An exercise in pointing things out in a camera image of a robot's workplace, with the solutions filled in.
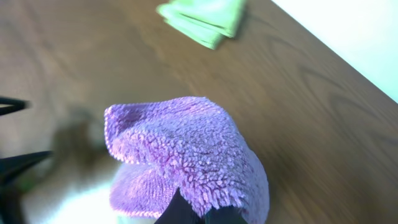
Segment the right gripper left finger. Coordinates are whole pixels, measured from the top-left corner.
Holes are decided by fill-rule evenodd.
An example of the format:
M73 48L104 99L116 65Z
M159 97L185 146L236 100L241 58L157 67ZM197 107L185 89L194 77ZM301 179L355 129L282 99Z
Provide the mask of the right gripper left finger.
M180 189L177 189L169 206L154 224L204 224L204 221L181 196Z

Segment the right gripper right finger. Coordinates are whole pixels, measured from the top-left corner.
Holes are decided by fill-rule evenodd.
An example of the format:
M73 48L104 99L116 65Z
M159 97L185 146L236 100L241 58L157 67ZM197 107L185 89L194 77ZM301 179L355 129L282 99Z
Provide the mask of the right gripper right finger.
M239 209L233 206L212 208L205 215L206 224L248 224L241 216Z

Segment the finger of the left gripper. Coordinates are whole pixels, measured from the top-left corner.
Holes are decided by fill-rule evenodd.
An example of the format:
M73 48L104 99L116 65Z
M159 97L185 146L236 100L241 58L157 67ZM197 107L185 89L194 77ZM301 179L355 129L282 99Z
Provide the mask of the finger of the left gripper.
M26 100L9 98L5 96L1 97L0 102L1 102L1 111L0 111L1 116L27 109L30 106L30 103Z
M51 155L51 151L42 151L1 159L1 187Z

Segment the purple microfiber cloth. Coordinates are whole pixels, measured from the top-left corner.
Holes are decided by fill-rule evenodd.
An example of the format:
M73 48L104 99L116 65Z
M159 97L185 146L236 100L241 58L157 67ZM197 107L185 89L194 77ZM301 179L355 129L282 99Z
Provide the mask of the purple microfiber cloth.
M232 206L247 223L266 222L266 172L232 117L208 98L112 105L104 139L121 162L109 194L114 211L159 218L179 191L199 217Z

